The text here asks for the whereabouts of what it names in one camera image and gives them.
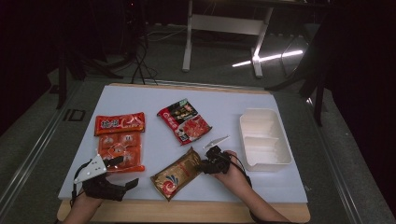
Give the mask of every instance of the food container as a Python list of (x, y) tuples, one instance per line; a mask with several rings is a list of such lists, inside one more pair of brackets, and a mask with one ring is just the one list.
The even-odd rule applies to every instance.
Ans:
[(249, 171), (275, 172), (292, 160), (280, 116), (272, 109), (248, 108), (240, 117), (240, 129)]

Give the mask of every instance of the plastic food package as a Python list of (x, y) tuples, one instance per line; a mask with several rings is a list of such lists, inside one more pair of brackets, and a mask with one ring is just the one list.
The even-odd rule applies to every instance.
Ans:
[(171, 128), (181, 145), (199, 139), (212, 129), (187, 99), (160, 110), (157, 116)]
[(141, 164), (142, 144), (140, 132), (104, 133), (99, 135), (98, 154), (105, 159), (123, 156), (123, 162), (108, 167), (109, 172), (141, 172), (145, 166)]
[(144, 132), (146, 127), (143, 112), (118, 116), (96, 116), (94, 135), (102, 133)]
[(184, 186), (201, 173), (197, 169), (200, 164), (201, 158), (191, 147), (186, 154), (150, 179), (161, 195), (170, 202)]

